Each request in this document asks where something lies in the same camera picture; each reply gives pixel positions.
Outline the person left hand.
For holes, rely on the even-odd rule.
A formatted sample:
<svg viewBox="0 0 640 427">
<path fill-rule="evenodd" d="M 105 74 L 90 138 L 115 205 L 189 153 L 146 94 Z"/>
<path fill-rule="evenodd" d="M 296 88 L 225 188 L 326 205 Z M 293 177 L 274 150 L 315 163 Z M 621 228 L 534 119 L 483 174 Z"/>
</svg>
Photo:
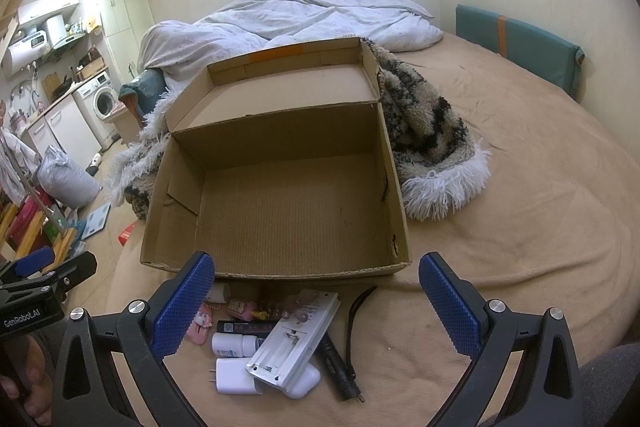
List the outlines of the person left hand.
<svg viewBox="0 0 640 427">
<path fill-rule="evenodd" d="M 52 379 L 40 343 L 32 335 L 16 337 L 3 346 L 13 376 L 2 374 L 1 386 L 37 426 L 51 425 Z"/>
</svg>

